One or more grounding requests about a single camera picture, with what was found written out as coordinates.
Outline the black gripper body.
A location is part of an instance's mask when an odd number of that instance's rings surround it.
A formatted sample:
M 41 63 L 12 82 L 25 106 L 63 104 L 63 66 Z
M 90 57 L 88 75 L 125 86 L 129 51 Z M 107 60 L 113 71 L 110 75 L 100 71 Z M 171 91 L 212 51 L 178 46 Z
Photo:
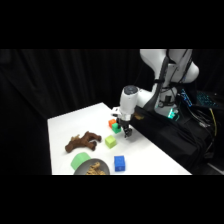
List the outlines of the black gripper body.
M 124 128 L 129 128 L 129 124 L 131 121 L 132 117 L 130 117 L 128 120 L 124 120 L 124 119 L 120 119 L 120 126 L 124 129 Z

